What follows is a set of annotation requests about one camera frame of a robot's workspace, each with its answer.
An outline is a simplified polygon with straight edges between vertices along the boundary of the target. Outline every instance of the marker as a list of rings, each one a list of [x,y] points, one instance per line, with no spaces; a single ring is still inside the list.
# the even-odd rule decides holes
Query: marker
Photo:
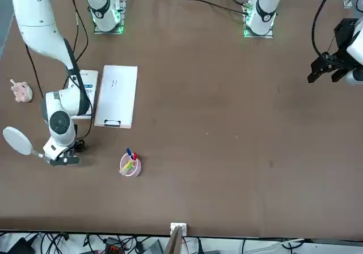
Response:
[[[129,157],[131,158],[131,160],[134,160],[134,157],[132,156],[132,153],[131,153],[130,148],[126,148],[126,153],[129,155]]]
[[[134,161],[133,161],[133,165],[136,166],[136,160],[137,160],[137,154],[134,153]]]

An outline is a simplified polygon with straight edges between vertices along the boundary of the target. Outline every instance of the plush toy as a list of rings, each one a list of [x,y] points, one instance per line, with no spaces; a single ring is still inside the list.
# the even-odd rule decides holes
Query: plush toy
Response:
[[[14,80],[10,80],[13,84],[11,90],[14,92],[15,101],[17,102],[29,102],[33,98],[33,91],[28,86],[27,82],[17,82],[15,83]]]

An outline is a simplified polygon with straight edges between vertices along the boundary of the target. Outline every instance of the red marker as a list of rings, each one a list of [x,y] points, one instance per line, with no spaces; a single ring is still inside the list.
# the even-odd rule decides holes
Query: red marker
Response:
[[[137,154],[136,153],[134,153],[134,161],[133,161],[133,163],[132,163],[132,165],[136,165],[136,160],[137,160]]]

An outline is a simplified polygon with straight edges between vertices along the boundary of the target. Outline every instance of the table surface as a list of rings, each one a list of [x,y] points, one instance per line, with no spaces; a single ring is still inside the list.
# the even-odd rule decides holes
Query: table surface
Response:
[[[72,45],[71,0],[51,1]],[[138,66],[132,128],[92,128],[82,164],[67,167],[0,138],[0,228],[168,234],[185,222],[190,235],[362,238],[363,89],[306,80],[321,0],[281,0],[274,39],[244,39],[239,15],[192,0],[128,0],[124,34],[94,35],[86,0],[76,1],[90,37],[79,67]],[[321,51],[348,14],[341,0],[326,3]],[[84,44],[80,27],[76,56]],[[59,90],[64,66],[32,56],[43,91]],[[0,128],[41,150],[49,132],[16,21],[0,68]],[[31,85],[31,103],[15,102],[8,76]],[[126,147],[142,160],[138,178],[119,174]]]

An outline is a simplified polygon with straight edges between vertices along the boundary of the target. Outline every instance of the pink cup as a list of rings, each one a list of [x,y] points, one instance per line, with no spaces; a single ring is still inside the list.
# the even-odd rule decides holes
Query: pink cup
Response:
[[[129,155],[126,153],[125,155],[123,155],[123,157],[121,158],[120,161],[120,173],[121,173],[121,169],[130,161],[130,157]],[[127,173],[125,174],[125,176],[127,177],[137,177],[141,172],[141,162],[139,159],[136,159],[136,164],[132,166],[132,168],[127,171]]]

